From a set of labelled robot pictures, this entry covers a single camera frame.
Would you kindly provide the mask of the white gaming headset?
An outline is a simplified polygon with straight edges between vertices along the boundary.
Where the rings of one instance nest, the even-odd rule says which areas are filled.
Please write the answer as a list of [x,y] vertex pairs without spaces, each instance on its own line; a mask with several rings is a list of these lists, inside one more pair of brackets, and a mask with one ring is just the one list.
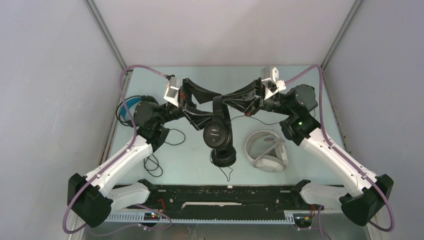
[[[251,155],[253,144],[262,139],[264,142],[272,143],[266,150],[256,157]],[[285,140],[277,133],[270,130],[259,130],[253,132],[245,141],[244,153],[251,165],[268,173],[281,173],[288,165],[288,156]]]

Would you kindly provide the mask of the small black on-ear headphones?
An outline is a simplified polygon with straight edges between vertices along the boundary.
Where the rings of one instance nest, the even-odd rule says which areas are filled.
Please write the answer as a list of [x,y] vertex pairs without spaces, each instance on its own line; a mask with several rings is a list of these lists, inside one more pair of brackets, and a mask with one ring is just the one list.
[[218,95],[212,99],[211,122],[203,130],[203,140],[211,148],[211,162],[219,168],[230,167],[237,159],[231,116],[223,98]]

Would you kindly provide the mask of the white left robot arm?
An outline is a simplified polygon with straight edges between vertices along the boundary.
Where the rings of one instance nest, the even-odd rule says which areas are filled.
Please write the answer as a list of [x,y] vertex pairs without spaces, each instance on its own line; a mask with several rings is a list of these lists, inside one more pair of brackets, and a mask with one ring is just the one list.
[[212,113],[197,109],[192,98],[200,104],[212,101],[219,93],[198,86],[190,79],[171,76],[166,83],[164,104],[149,95],[142,95],[135,104],[124,100],[122,107],[129,115],[133,136],[115,155],[85,175],[75,173],[68,180],[66,214],[74,212],[84,224],[95,228],[117,210],[142,204],[153,208],[158,202],[154,185],[142,180],[115,188],[118,181],[141,160],[160,148],[169,134],[167,122],[186,118],[194,127],[205,127]]

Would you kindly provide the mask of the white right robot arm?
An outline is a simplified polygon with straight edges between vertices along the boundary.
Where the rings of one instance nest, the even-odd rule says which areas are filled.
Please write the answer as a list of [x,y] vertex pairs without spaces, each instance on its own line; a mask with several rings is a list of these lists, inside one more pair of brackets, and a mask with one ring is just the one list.
[[387,174],[376,175],[344,151],[325,131],[324,122],[311,112],[318,107],[315,89],[307,84],[295,86],[287,93],[266,97],[261,80],[225,94],[222,102],[252,116],[263,110],[286,116],[279,124],[286,140],[315,155],[341,181],[341,187],[320,185],[302,180],[291,194],[297,209],[310,205],[340,209],[354,224],[365,226],[387,206],[394,182]]

